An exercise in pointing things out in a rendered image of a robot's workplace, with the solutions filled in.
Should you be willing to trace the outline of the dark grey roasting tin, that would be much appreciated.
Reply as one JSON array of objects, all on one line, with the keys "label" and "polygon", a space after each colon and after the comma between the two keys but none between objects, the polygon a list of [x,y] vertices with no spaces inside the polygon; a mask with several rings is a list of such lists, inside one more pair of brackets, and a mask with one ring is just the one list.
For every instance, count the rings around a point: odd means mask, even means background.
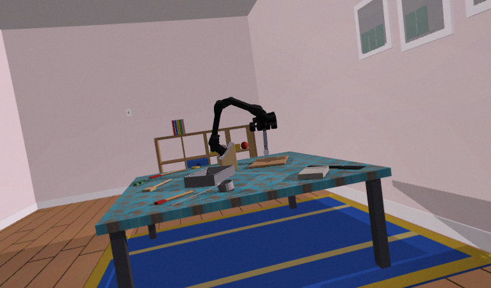
[{"label": "dark grey roasting tin", "polygon": [[202,169],[184,178],[186,187],[213,186],[235,175],[234,165],[215,166]]}]

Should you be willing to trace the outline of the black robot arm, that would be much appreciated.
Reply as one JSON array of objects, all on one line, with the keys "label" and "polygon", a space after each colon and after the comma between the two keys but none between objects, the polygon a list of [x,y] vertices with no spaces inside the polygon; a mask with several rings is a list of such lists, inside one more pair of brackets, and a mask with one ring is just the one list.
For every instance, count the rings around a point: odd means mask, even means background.
[{"label": "black robot arm", "polygon": [[213,121],[212,134],[208,142],[208,145],[210,146],[212,152],[216,151],[218,154],[220,154],[220,156],[223,156],[227,148],[224,148],[219,144],[220,135],[218,135],[218,127],[220,123],[220,116],[222,110],[228,107],[229,105],[237,106],[238,108],[247,110],[252,115],[255,115],[256,117],[253,118],[253,123],[257,123],[259,126],[263,126],[266,122],[268,124],[276,122],[275,113],[274,112],[266,113],[266,111],[264,111],[260,105],[248,104],[246,102],[240,101],[233,97],[229,97],[223,100],[218,100],[214,105],[215,117]]}]

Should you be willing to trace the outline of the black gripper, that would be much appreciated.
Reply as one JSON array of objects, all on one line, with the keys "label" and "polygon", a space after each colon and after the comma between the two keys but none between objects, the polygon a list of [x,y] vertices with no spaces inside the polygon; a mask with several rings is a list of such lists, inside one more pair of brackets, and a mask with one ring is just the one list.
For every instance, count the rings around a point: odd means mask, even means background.
[{"label": "black gripper", "polygon": [[[271,128],[270,128],[271,126]],[[269,129],[276,129],[277,128],[277,121],[273,123],[265,123],[263,126],[259,126],[258,124],[255,125],[255,123],[251,122],[250,123],[250,131],[256,131],[255,128],[257,128],[258,131],[263,131],[263,129],[269,130]]]}]

